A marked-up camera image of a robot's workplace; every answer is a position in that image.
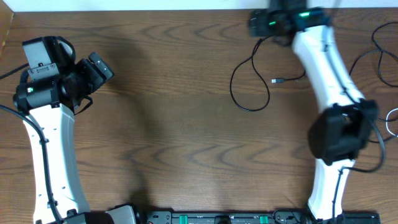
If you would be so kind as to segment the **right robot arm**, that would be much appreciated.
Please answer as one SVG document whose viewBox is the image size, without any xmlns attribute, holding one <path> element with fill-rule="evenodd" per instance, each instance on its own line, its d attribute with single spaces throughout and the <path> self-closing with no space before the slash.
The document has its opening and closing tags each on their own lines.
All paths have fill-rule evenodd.
<svg viewBox="0 0 398 224">
<path fill-rule="evenodd" d="M 376 213 L 342 209 L 349 173 L 376 130 L 378 106 L 352 81 L 336 46 L 331 15 L 306 1 L 271 1 L 268 8 L 251 12 L 248 26 L 253 36 L 280 37 L 291 46 L 315 93 L 318 118 L 307 134 L 315 173 L 300 221 L 379 223 Z"/>
</svg>

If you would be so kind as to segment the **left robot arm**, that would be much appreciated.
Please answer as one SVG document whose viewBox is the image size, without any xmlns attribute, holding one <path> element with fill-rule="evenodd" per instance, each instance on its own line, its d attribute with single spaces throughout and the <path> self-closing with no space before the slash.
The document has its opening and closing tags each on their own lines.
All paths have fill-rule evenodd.
<svg viewBox="0 0 398 224">
<path fill-rule="evenodd" d="M 95 52 L 76 60 L 60 36 L 23 42 L 29 69 L 13 96 L 32 149 L 35 175 L 34 223 L 136 223 L 133 207 L 93 212 L 80 182 L 74 146 L 76 109 L 114 76 Z"/>
</svg>

